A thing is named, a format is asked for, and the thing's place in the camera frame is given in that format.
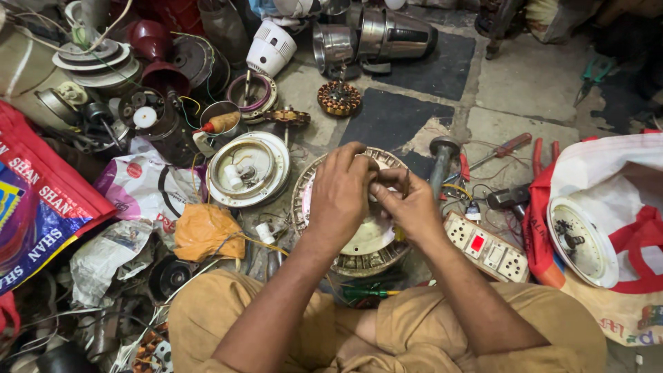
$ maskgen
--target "electrical socket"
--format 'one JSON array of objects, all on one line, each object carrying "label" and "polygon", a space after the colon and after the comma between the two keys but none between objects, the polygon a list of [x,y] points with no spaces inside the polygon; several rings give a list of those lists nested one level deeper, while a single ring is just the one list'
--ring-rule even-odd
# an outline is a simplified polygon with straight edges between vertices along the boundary
[{"label": "electrical socket", "polygon": [[500,273],[513,282],[520,282],[526,269],[527,258],[525,255],[515,250],[507,249],[507,253],[504,255],[504,259],[502,259],[502,264],[497,268],[497,273]]},{"label": "electrical socket", "polygon": [[471,233],[473,227],[474,225],[466,222],[464,219],[456,218],[451,224],[449,224],[447,235],[452,243],[462,250],[467,244],[467,237]]},{"label": "electrical socket", "polygon": [[469,238],[469,243],[465,253],[474,259],[479,259],[481,250],[488,244],[488,235],[480,230],[474,231],[474,234]]},{"label": "electrical socket", "polygon": [[504,256],[504,251],[508,249],[508,246],[502,244],[493,244],[491,251],[486,258],[483,260],[483,264],[487,265],[492,269],[497,269],[500,260]]}]

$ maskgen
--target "khaki clothing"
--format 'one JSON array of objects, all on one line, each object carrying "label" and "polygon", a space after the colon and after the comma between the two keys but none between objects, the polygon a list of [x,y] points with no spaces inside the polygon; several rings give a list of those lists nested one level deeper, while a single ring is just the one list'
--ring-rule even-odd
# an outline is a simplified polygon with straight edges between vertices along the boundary
[{"label": "khaki clothing", "polygon": [[[234,372],[210,356],[263,284],[216,270],[191,281],[168,316],[174,371]],[[606,344],[589,312],[551,287],[492,283],[551,346],[476,358],[442,292],[415,287],[385,299],[377,310],[380,350],[347,361],[336,357],[333,298],[315,293],[306,308],[281,372],[588,372],[602,373]]]}]

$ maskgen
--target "person's left hand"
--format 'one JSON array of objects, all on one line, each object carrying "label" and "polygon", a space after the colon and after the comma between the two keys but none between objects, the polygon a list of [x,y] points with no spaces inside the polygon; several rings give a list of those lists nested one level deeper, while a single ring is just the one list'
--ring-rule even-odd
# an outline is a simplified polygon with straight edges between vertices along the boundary
[{"label": "person's left hand", "polygon": [[368,214],[369,184],[380,169],[356,141],[334,149],[316,169],[306,234],[335,257]]}]

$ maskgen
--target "red pliers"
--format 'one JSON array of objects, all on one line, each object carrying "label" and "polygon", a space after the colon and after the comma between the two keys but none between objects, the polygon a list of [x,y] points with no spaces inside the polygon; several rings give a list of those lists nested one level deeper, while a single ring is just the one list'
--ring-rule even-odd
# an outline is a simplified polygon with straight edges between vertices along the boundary
[{"label": "red pliers", "polygon": [[[534,154],[532,155],[532,172],[534,172],[534,178],[536,178],[541,171],[543,171],[543,164],[541,164],[541,148],[543,147],[543,139],[539,137],[534,142]],[[557,161],[557,158],[560,156],[560,142],[552,142],[552,162]]]}]

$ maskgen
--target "black floor patch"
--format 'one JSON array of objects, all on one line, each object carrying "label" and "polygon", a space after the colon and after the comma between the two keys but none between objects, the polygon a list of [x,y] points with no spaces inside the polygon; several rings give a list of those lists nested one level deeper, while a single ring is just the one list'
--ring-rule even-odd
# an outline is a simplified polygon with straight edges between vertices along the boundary
[{"label": "black floor patch", "polygon": [[605,119],[605,123],[612,126],[610,132],[630,135],[632,120],[641,121],[647,128],[656,129],[650,122],[651,108],[648,102],[637,94],[636,73],[620,70],[615,75],[606,76],[599,84],[605,107],[601,111],[593,110],[591,116]]},{"label": "black floor patch", "polygon": [[451,106],[368,88],[364,92],[361,113],[347,124],[339,145],[360,141],[393,152],[412,172],[427,179],[435,160],[412,151],[403,154],[397,149],[412,140],[432,117],[450,126],[453,113]]},{"label": "black floor patch", "polygon": [[463,96],[476,40],[439,33],[438,46],[425,60],[395,60],[391,74],[373,80],[458,101]]},{"label": "black floor patch", "polygon": [[477,13],[473,11],[417,7],[415,5],[408,5],[405,10],[398,12],[449,27],[474,27],[474,19],[477,18]]}]

